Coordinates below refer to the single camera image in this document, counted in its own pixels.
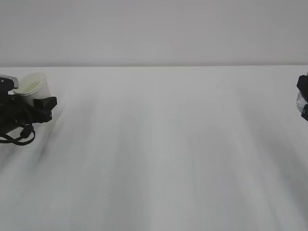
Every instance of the black object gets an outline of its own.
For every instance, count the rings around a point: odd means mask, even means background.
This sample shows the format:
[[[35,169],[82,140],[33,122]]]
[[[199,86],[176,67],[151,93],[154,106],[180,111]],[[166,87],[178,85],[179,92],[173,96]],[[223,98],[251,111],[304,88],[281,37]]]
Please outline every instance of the black object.
[[[23,101],[20,95],[9,95],[14,88],[14,81],[0,76],[0,143],[13,143],[24,146],[35,139],[34,123],[46,123],[52,119],[51,111],[57,105],[56,97],[34,100],[34,106]],[[8,132],[22,127],[20,137],[13,139]]]
[[[297,88],[306,102],[308,102],[308,76],[300,76],[298,78]],[[302,111],[302,117],[308,121],[308,104],[305,105]]]

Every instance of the black mechanical device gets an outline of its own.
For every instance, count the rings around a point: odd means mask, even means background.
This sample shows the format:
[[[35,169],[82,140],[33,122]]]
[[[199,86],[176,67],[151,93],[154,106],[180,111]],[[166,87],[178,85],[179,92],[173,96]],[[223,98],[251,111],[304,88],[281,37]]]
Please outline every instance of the black mechanical device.
[[[46,123],[52,119],[51,111],[57,105],[57,98],[34,99],[30,105],[21,95],[9,94],[17,88],[17,78],[0,75],[0,143],[24,146],[35,139],[34,123]],[[19,127],[22,131],[18,138],[7,134]]]

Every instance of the white tabletop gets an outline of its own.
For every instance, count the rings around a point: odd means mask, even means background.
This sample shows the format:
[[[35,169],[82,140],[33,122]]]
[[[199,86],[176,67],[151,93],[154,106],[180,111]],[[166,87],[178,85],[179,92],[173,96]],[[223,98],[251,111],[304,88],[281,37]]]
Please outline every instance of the white tabletop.
[[[58,105],[0,146],[1,231],[308,229],[308,66],[0,68],[36,71]]]

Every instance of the white cup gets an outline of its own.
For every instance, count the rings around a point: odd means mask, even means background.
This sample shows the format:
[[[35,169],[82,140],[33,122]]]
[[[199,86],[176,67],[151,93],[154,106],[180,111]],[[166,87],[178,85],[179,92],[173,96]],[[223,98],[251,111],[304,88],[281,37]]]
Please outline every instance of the white cup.
[[[46,75],[42,72],[32,73],[23,77],[19,82],[19,88],[13,92],[21,95],[23,100],[33,106],[33,100],[41,100],[50,97]]]

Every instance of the black cable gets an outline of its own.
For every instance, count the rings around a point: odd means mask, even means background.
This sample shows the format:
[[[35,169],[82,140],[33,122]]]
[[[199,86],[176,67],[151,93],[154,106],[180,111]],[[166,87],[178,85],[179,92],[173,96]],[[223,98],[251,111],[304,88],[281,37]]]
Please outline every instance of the black cable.
[[[29,113],[28,109],[25,107],[25,105],[22,102],[19,102],[18,99],[15,100],[16,98],[15,98],[14,95],[11,95],[10,98],[11,98],[12,102],[18,104],[24,110],[24,112],[26,113],[26,115],[28,117],[28,123],[23,125],[23,124],[19,124],[18,122],[16,122],[17,126],[23,128],[22,132],[20,133],[20,137],[14,139],[7,134],[2,134],[2,135],[0,135],[0,137],[5,138],[6,140],[0,140],[0,143],[13,143],[13,144],[16,144],[16,145],[19,145],[19,146],[28,145],[35,139],[35,131],[34,131],[34,128],[32,126],[32,124],[33,124],[32,115]],[[30,140],[25,141],[25,142],[20,142],[20,140],[28,138],[31,135],[31,133],[33,133],[33,137]]]

